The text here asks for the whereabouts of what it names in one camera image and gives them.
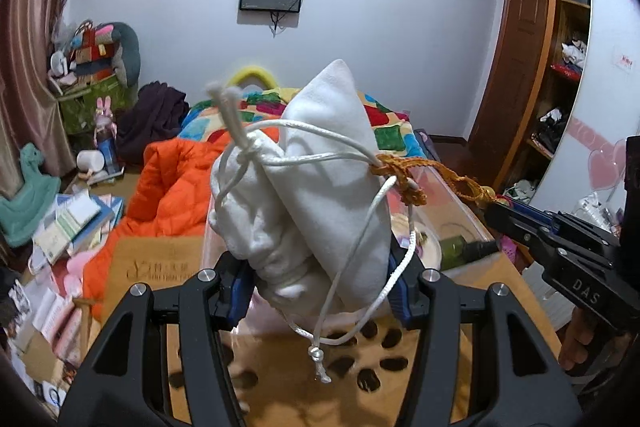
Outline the person's right hand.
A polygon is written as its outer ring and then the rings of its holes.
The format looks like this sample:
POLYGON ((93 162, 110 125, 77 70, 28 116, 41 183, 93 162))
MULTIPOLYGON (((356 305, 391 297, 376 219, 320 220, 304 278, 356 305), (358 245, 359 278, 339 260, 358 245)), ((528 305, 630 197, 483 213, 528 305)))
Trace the person's right hand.
POLYGON ((587 361, 588 347, 593 336, 590 316, 582 309, 575 308, 559 354, 559 363, 562 369, 570 371, 574 366, 587 361))

